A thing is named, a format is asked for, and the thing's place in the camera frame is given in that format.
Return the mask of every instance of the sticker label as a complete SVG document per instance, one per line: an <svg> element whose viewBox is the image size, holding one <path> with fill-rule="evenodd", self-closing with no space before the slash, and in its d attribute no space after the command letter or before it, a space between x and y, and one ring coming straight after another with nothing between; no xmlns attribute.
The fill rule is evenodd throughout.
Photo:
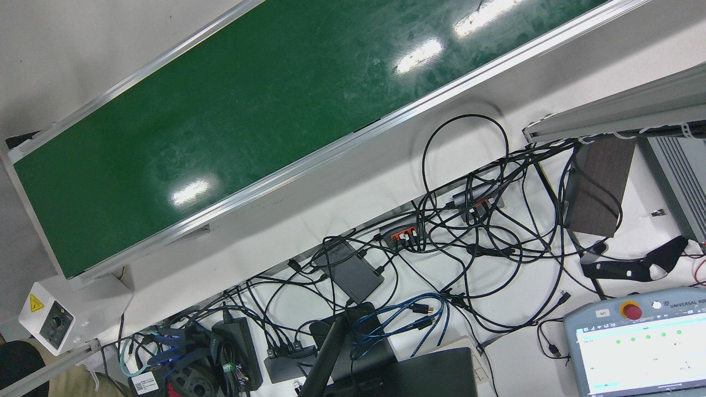
<svg viewBox="0 0 706 397"><path fill-rule="evenodd" d="M152 372L145 372L131 379L133 385L135 385L137 394L149 393L160 389L159 385L157 385L157 381L155 381L155 375Z"/></svg>
<svg viewBox="0 0 706 397"><path fill-rule="evenodd" d="M37 310L42 309L43 307L44 307L44 304L42 303L42 301L37 299L37 297L34 296L33 294L30 294L30 310L32 311L32 313L36 312Z"/></svg>

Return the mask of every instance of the barcode label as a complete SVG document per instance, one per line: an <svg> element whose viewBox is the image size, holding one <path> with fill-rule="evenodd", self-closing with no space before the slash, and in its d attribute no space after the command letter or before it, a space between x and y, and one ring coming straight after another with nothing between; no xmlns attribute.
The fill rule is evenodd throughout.
<svg viewBox="0 0 706 397"><path fill-rule="evenodd" d="M152 374L152 372L145 372L131 379L138 395L160 389L157 385L157 381L155 381L155 375Z"/></svg>

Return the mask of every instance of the yellow warning label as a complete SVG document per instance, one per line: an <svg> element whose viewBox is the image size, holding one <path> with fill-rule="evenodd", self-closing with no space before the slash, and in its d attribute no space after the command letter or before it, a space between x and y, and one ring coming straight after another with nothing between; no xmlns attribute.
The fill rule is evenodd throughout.
<svg viewBox="0 0 706 397"><path fill-rule="evenodd" d="M32 313L44 307L44 304L36 296L30 294L30 310Z"/></svg>

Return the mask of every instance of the green conveyor belt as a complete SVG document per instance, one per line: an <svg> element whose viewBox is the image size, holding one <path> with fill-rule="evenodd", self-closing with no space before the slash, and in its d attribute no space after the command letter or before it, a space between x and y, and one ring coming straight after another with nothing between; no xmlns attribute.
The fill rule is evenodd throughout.
<svg viewBox="0 0 706 397"><path fill-rule="evenodd" d="M15 167L72 277L603 2L267 0Z"/></svg>

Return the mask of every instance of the touchscreen display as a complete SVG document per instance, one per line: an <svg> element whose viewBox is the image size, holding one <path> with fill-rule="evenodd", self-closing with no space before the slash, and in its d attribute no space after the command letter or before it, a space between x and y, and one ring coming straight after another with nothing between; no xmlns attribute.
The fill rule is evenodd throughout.
<svg viewBox="0 0 706 397"><path fill-rule="evenodd" d="M639 396L704 386L706 310L576 331L589 396Z"/></svg>

